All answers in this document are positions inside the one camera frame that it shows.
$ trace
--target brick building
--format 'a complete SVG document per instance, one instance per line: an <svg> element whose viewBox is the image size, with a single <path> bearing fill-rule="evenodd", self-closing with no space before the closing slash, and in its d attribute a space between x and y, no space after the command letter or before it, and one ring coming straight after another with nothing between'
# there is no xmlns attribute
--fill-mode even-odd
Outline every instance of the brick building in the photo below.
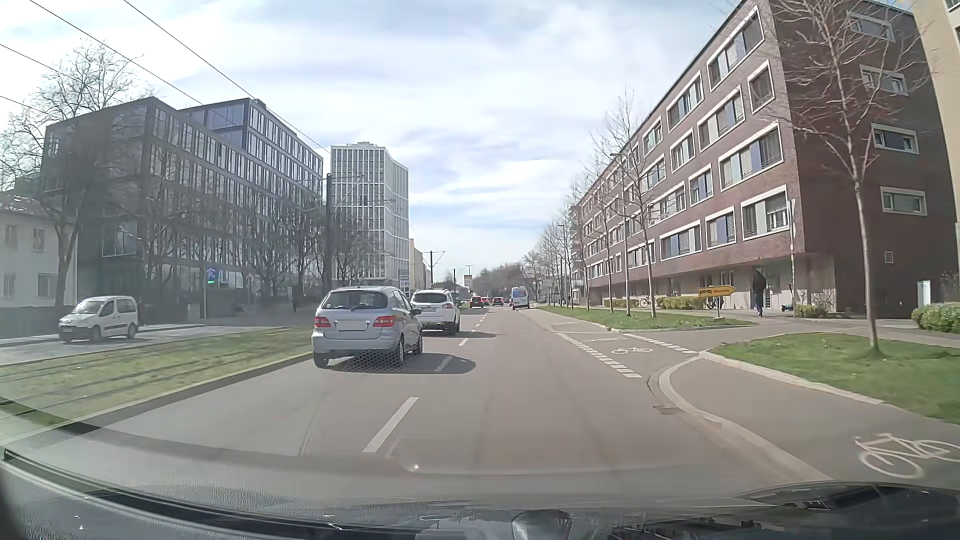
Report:
<svg viewBox="0 0 960 540"><path fill-rule="evenodd" d="M790 304L795 284L801 304L863 311L852 182L822 139L795 127L804 101L798 96L810 90L787 75L803 70L810 51L781 43L779 37L794 36L797 28L774 15L771 2L778 1L740 2L636 131L645 192L616 208L612 185L619 177L612 163L578 203L585 246L585 268L575 276L585 282L577 291L581 302L587 288L592 303L608 297L609 275L613 297L625 295L628 273L631 294L648 293L642 235L635 218L622 217L638 209L639 200L651 205L655 294L732 284L737 292L725 307L747 308L759 270L770 286L769 308ZM872 1L851 0L848 18L867 39L909 41L918 32L911 14ZM899 108L861 134L863 144L869 137L876 149L863 200L876 305L886 316L909 314L925 282L957 269L953 188L934 88L907 91L929 73L919 44L905 57L902 73L877 71L870 55L850 66L864 86L880 82L889 93L884 99L896 99Z"/></svg>

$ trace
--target white suv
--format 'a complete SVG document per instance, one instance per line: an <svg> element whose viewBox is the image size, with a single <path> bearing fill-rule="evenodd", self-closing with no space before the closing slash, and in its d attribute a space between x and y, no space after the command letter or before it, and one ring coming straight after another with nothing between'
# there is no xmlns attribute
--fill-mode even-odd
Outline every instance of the white suv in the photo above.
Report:
<svg viewBox="0 0 960 540"><path fill-rule="evenodd" d="M424 330L443 330L449 335L460 331L460 309L453 301L450 291L419 290L414 293L410 304L421 309L417 320Z"/></svg>

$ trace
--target bicycle symbol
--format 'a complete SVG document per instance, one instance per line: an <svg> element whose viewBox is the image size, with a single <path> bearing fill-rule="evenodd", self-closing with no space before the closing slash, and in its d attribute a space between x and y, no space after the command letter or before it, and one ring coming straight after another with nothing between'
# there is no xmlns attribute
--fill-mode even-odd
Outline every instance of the bicycle symbol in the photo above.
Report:
<svg viewBox="0 0 960 540"><path fill-rule="evenodd" d="M860 437L854 437L853 443L863 451L857 456L861 463L888 477L923 478L924 468L913 459L940 459L960 463L960 445L929 439L911 441L896 437L892 433L879 433L877 437L879 438L873 441L862 441ZM889 443L896 443L898 446L881 447Z"/></svg>
<svg viewBox="0 0 960 540"><path fill-rule="evenodd" d="M630 349L614 349L611 351L614 355L626 355L627 353L653 353L653 349L643 349L640 347L631 347Z"/></svg>

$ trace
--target windshield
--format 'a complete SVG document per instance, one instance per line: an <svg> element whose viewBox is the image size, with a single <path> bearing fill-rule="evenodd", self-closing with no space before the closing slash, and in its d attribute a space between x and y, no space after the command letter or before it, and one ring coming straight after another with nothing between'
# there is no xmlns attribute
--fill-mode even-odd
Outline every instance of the windshield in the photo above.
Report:
<svg viewBox="0 0 960 540"><path fill-rule="evenodd" d="M89 315L100 311L100 306L103 304L104 302L102 300L84 300L83 302L77 304L70 312Z"/></svg>
<svg viewBox="0 0 960 540"><path fill-rule="evenodd" d="M958 28L0 0L0 468L444 531L480 499L960 490Z"/></svg>

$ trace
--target car taillight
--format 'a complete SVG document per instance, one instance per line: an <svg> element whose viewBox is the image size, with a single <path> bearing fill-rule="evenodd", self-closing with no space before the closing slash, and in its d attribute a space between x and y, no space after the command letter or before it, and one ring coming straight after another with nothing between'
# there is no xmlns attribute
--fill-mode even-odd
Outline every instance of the car taillight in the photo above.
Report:
<svg viewBox="0 0 960 540"><path fill-rule="evenodd" d="M373 321L374 328L389 328L396 322L396 315L384 315Z"/></svg>

